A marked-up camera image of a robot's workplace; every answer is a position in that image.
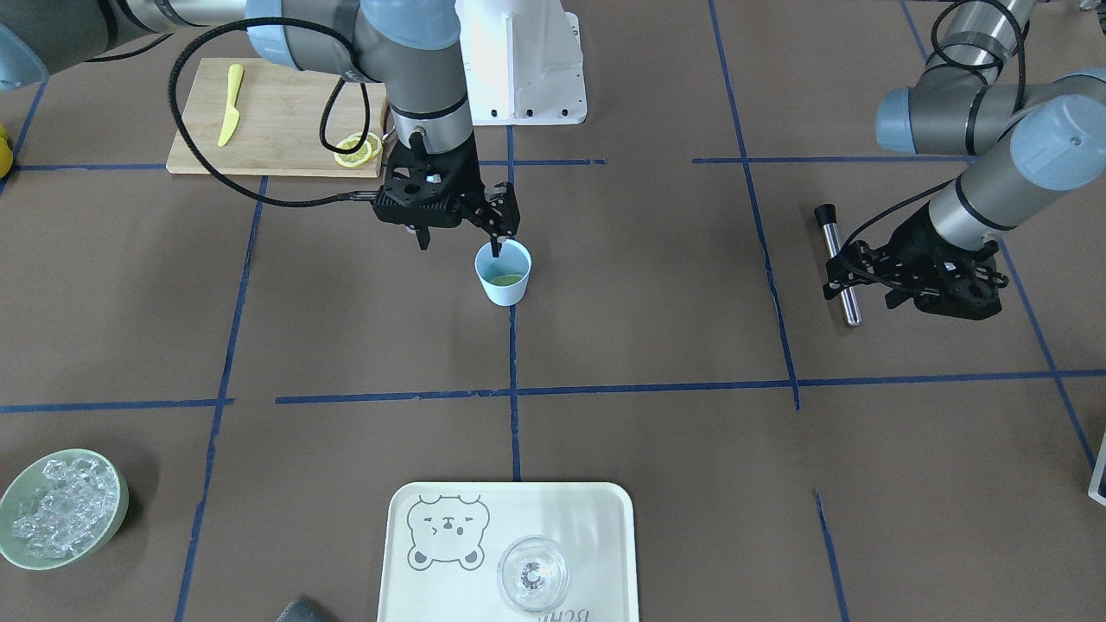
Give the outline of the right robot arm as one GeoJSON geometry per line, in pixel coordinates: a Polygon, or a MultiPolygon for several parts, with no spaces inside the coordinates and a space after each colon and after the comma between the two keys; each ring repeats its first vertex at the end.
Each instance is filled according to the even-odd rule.
{"type": "Polygon", "coordinates": [[[422,251],[434,228],[473,224],[491,252],[520,228],[513,185],[486,190],[467,95],[460,19],[451,1],[4,1],[3,89],[42,83],[146,35],[186,28],[201,35],[185,46],[168,77],[168,106],[182,142],[216,180],[241,191],[204,157],[182,123],[177,83],[182,68],[213,39],[244,32],[276,66],[327,73],[337,87],[383,84],[397,142],[382,185],[319,200],[253,200],[286,209],[364,201],[383,222],[401,225],[422,251]]]}

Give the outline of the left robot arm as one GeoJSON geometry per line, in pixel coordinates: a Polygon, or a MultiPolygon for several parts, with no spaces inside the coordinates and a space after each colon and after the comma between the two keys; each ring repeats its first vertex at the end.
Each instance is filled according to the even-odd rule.
{"type": "Polygon", "coordinates": [[[881,99],[881,149],[968,156],[951,182],[916,194],[920,208],[887,243],[857,232],[825,265],[823,296],[881,286],[888,308],[981,321],[1001,311],[1010,283],[995,255],[1006,234],[1064,194],[1097,180],[1105,162],[1102,68],[1027,84],[1024,46],[1032,1],[956,1],[930,31],[932,51],[915,86],[881,99]]]}

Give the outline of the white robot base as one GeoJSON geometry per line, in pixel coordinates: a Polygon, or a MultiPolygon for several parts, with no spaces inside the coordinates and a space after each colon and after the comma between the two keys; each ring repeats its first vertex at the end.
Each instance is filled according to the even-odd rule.
{"type": "Polygon", "coordinates": [[[457,1],[474,126],[588,118],[578,17],[561,1],[457,1]]]}

